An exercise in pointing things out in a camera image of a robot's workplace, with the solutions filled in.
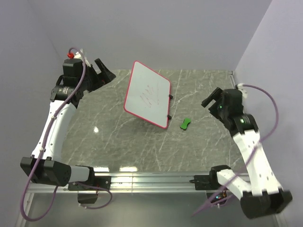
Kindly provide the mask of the green whiteboard eraser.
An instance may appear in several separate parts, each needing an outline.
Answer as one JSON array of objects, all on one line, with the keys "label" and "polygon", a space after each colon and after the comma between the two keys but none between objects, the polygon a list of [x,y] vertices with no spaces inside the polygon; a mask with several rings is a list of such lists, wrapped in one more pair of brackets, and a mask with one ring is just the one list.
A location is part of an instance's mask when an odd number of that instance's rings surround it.
[{"label": "green whiteboard eraser", "polygon": [[191,119],[190,118],[185,118],[183,120],[183,122],[181,123],[181,125],[180,125],[180,129],[187,130],[190,123],[191,123]]}]

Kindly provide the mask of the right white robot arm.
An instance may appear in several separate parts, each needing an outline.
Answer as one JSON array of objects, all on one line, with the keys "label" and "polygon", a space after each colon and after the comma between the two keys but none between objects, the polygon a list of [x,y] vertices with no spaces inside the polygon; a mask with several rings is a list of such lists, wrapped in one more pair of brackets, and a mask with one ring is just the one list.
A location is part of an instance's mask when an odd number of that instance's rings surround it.
[{"label": "right white robot arm", "polygon": [[244,87],[245,84],[237,84],[232,89],[217,87],[201,105],[207,107],[214,101],[209,113],[229,131],[240,150],[250,181],[244,181],[227,165],[212,167],[207,184],[220,192],[212,194],[198,212],[228,200],[226,191],[240,201],[249,219],[279,214],[293,199],[290,191],[283,190],[268,162],[262,146],[267,137],[260,136],[255,118],[243,110],[242,101],[247,97]]}]

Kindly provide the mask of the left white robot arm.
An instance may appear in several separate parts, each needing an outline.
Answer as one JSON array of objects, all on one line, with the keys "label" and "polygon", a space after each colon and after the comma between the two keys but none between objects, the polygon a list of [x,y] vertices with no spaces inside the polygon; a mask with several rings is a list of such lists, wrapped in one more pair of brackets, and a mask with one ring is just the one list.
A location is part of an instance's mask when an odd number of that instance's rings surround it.
[{"label": "left white robot arm", "polygon": [[61,162],[62,146],[68,125],[84,92],[95,91],[116,78],[100,59],[95,60],[97,73],[89,63],[83,67],[80,57],[66,59],[63,74],[50,96],[50,109],[42,135],[31,156],[23,157],[22,170],[32,183],[66,186],[76,183],[84,190],[97,186],[94,169],[90,166],[70,166]]}]

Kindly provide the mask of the red framed whiteboard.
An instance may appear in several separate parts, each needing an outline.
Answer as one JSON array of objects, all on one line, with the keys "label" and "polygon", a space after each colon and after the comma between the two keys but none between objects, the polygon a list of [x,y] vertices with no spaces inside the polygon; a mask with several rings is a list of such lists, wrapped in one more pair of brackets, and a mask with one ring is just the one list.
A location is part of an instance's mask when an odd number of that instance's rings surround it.
[{"label": "red framed whiteboard", "polygon": [[168,127],[171,82],[135,61],[126,91],[124,110],[160,128]]}]

